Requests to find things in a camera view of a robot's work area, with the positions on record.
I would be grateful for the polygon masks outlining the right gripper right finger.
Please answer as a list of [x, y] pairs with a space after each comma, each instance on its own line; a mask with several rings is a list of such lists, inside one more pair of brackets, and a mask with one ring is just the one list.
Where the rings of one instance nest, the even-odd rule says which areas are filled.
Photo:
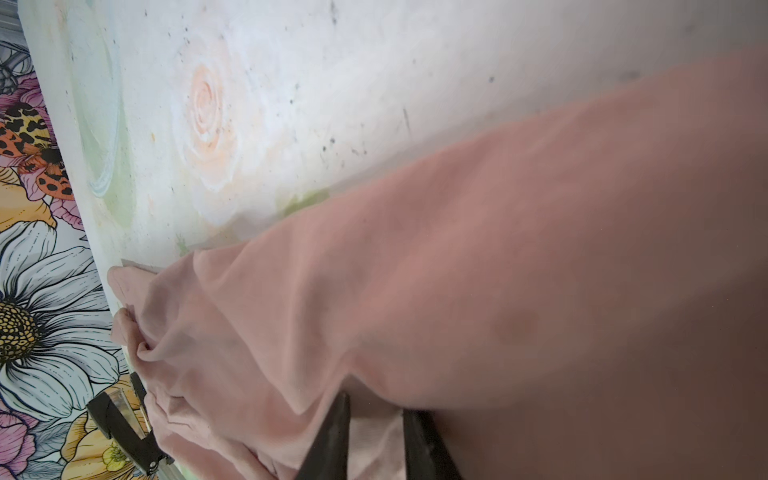
[[407, 480], [461, 480], [458, 468], [428, 411], [404, 410]]

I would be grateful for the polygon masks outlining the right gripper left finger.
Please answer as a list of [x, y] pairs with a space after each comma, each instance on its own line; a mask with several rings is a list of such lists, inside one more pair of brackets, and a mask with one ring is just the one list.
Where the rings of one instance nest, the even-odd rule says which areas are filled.
[[296, 480], [346, 480], [350, 438], [350, 398], [340, 392], [295, 477]]

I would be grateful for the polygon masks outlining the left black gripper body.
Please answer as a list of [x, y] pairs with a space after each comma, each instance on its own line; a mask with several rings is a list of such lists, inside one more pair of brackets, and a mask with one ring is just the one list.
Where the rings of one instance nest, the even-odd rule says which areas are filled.
[[124, 391], [109, 393], [104, 390], [87, 404], [90, 418], [142, 474], [147, 477], [175, 477], [174, 459], [158, 445], [150, 422], [141, 422], [136, 416], [137, 411], [145, 413], [144, 385], [136, 372], [129, 375], [129, 381], [129, 392], [138, 401], [136, 408], [132, 407]]

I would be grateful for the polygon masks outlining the pink printed t-shirt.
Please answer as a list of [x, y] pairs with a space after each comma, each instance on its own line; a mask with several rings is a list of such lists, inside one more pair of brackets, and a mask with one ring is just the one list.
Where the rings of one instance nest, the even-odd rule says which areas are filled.
[[201, 479], [296, 478], [339, 393], [348, 479], [405, 476], [407, 410], [466, 479], [763, 479], [767, 51], [108, 282], [158, 442]]

